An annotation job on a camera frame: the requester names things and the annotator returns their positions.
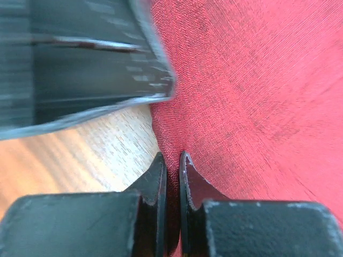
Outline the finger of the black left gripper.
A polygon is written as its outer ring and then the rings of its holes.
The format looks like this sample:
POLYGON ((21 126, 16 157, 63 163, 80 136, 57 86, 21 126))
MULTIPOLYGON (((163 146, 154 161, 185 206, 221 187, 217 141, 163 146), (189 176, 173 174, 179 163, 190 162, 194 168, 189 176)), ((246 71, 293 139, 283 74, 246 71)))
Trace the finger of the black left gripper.
POLYGON ((1 1, 1 139, 172 97, 150 1, 1 1))

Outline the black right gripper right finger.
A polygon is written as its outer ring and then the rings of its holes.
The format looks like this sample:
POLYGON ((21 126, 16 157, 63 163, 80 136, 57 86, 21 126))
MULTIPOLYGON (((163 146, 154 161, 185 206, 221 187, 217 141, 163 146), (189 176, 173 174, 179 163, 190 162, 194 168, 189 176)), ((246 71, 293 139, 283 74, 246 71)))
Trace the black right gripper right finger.
POLYGON ((342 256, 333 214, 308 201, 234 200, 180 158, 183 256, 342 256))

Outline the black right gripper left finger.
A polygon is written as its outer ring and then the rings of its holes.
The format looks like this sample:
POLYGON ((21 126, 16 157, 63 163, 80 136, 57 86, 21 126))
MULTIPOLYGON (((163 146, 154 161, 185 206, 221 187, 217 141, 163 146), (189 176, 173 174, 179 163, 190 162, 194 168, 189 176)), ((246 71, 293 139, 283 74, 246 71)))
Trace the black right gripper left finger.
POLYGON ((27 195, 1 220, 1 256, 166 256, 161 153, 123 192, 27 195))

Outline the dark red cloth napkin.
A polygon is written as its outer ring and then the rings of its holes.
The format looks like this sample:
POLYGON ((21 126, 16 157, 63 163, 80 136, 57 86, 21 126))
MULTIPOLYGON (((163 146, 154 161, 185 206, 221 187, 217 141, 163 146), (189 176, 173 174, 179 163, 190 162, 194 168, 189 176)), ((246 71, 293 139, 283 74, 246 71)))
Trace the dark red cloth napkin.
POLYGON ((179 256, 180 154, 230 198, 308 200, 342 221, 342 1, 153 1, 177 76, 151 105, 179 256))

